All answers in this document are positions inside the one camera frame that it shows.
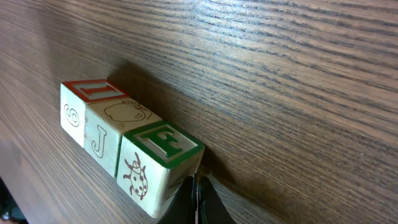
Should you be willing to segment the red V block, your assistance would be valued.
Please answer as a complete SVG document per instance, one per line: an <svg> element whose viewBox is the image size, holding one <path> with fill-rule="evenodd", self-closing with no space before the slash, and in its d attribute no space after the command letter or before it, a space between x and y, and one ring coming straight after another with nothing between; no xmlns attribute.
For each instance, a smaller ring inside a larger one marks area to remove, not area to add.
<svg viewBox="0 0 398 224"><path fill-rule="evenodd" d="M85 150L116 177L123 134L162 118L132 98L90 104L86 110Z"/></svg>

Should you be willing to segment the plain white picture block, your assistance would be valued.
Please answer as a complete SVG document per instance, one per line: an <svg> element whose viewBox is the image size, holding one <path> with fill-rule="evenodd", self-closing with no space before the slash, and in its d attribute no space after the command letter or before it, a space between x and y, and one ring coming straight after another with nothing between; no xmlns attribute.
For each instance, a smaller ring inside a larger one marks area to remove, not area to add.
<svg viewBox="0 0 398 224"><path fill-rule="evenodd" d="M60 124L81 146L84 146L85 112L88 105L119 98L127 92L107 79L65 81L60 84Z"/></svg>

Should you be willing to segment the green-sided picture block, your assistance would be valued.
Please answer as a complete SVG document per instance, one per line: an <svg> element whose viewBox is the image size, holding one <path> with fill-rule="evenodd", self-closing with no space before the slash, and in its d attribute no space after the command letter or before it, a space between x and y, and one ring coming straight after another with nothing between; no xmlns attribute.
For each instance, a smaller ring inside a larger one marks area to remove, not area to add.
<svg viewBox="0 0 398 224"><path fill-rule="evenodd" d="M116 181L152 218L160 218L184 178L197 171L205 145L168 121L126 132Z"/></svg>

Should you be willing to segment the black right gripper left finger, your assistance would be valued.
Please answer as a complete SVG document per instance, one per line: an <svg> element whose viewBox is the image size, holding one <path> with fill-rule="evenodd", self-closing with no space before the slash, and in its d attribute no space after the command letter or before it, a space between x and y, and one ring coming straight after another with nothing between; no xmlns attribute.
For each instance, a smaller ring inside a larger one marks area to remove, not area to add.
<svg viewBox="0 0 398 224"><path fill-rule="evenodd" d="M195 224L197 210L196 176L186 177L168 209L157 224Z"/></svg>

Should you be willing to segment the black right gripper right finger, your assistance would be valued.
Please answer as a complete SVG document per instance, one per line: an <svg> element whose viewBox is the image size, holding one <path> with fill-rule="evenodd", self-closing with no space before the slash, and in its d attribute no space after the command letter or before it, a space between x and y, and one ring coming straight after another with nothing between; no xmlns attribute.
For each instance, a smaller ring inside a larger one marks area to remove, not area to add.
<svg viewBox="0 0 398 224"><path fill-rule="evenodd" d="M236 224L223 205L209 178L201 177L198 186L199 224Z"/></svg>

